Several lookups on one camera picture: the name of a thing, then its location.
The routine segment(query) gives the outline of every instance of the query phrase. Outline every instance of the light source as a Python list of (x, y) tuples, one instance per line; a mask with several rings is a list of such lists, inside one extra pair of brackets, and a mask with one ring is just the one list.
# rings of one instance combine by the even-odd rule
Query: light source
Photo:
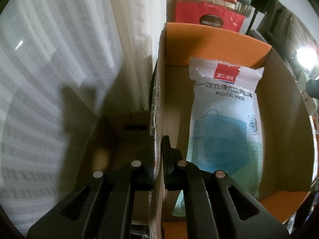
[(311, 70), (318, 60), (318, 55), (314, 49), (304, 47), (297, 50), (297, 59), (304, 68)]
[(22, 45), (23, 41), (20, 41), (19, 44), (16, 47), (16, 50), (18, 49), (18, 47), (20, 47)]

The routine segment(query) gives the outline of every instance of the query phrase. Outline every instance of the black stand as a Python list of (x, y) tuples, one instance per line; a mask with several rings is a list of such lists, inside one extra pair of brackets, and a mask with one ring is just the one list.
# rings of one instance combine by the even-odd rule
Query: black stand
[[(183, 190), (188, 239), (288, 239), (287, 229), (223, 171), (201, 171), (162, 139), (165, 188)], [(97, 171), (37, 221), (27, 239), (128, 239), (135, 190), (153, 188), (140, 161)]]
[(184, 161), (162, 140), (167, 190), (183, 190), (188, 239), (286, 239), (290, 235), (250, 194), (223, 171), (209, 173)]
[(254, 21), (255, 21), (255, 19), (256, 19), (257, 14), (258, 14), (258, 10), (255, 9), (254, 14), (253, 14), (253, 17), (251, 18), (251, 21), (250, 21), (250, 23), (249, 23), (249, 26), (248, 26), (248, 28), (247, 28), (247, 31), (246, 31), (246, 34), (245, 34), (245, 35), (249, 35), (249, 32), (250, 32), (250, 30), (251, 30), (251, 27), (253, 26), (253, 23), (254, 23)]
[(28, 239), (130, 238), (134, 193), (150, 191), (153, 177), (140, 161), (95, 172), (28, 231)]

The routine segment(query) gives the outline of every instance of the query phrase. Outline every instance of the orange cardboard flap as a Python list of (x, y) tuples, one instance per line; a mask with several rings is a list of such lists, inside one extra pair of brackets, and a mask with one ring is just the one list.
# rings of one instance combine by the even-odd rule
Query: orange cardboard flap
[(186, 222), (163, 222), (165, 239), (187, 239)]
[(308, 194), (308, 191), (278, 191), (262, 200), (260, 204), (262, 204), (281, 223), (284, 223), (298, 210)]
[(189, 65), (189, 57), (259, 68), (272, 47), (239, 33), (197, 24), (167, 23), (166, 64)]

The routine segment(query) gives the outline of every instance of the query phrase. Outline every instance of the red logo label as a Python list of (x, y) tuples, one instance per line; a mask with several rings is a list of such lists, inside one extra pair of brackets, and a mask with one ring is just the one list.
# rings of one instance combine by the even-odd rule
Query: red logo label
[(214, 78), (234, 84), (239, 72), (240, 67), (218, 64), (214, 73)]

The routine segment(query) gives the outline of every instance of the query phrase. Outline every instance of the wall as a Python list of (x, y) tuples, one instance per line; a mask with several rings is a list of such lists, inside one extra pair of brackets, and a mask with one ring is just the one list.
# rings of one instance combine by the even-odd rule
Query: wall
[[(309, 29), (312, 36), (315, 38), (317, 43), (319, 43), (319, 18), (312, 6), (308, 2), (308, 0), (279, 0), (284, 6), (286, 6), (289, 10), (291, 10), (294, 14), (301, 19), (301, 21), (306, 25)], [(240, 33), (245, 33), (248, 25), (250, 23), (251, 17), (253, 14), (253, 10), (250, 14), (250, 17), (247, 17), (243, 23), (243, 26), (240, 30)], [(258, 13), (256, 20), (253, 24), (254, 29), (256, 29), (261, 22), (264, 14)]]

